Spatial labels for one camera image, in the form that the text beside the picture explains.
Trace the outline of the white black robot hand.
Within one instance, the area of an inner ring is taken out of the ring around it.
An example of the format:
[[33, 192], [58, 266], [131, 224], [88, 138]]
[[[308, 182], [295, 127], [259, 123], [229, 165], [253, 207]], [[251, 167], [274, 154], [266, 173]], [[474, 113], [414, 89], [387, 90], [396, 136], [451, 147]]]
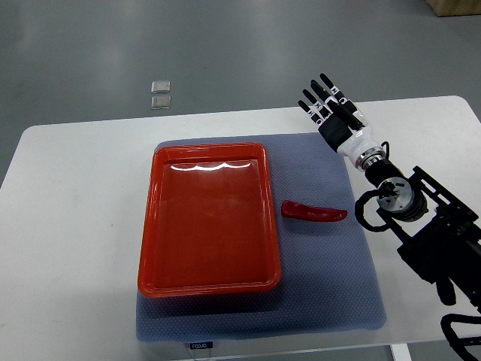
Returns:
[[362, 112], [352, 101], [345, 99], [326, 74], [321, 73], [319, 77], [330, 93], [316, 80], [310, 81], [316, 96], [307, 89], [302, 90], [318, 113], [302, 100], [298, 100], [298, 105], [319, 126], [318, 131], [328, 146], [343, 156], [361, 156], [376, 148], [372, 127]]

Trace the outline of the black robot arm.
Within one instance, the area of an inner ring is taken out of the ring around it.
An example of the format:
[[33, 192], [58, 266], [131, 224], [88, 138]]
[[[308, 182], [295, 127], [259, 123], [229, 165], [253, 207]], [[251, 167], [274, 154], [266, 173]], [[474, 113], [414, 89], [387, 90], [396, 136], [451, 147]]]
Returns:
[[367, 118], [326, 74], [303, 94], [298, 105], [326, 144], [374, 187], [355, 202], [358, 223], [371, 232], [393, 231], [401, 259], [435, 285], [443, 304], [453, 306], [460, 290], [479, 309], [478, 215], [419, 166], [406, 177], [391, 162], [389, 143], [374, 140]]

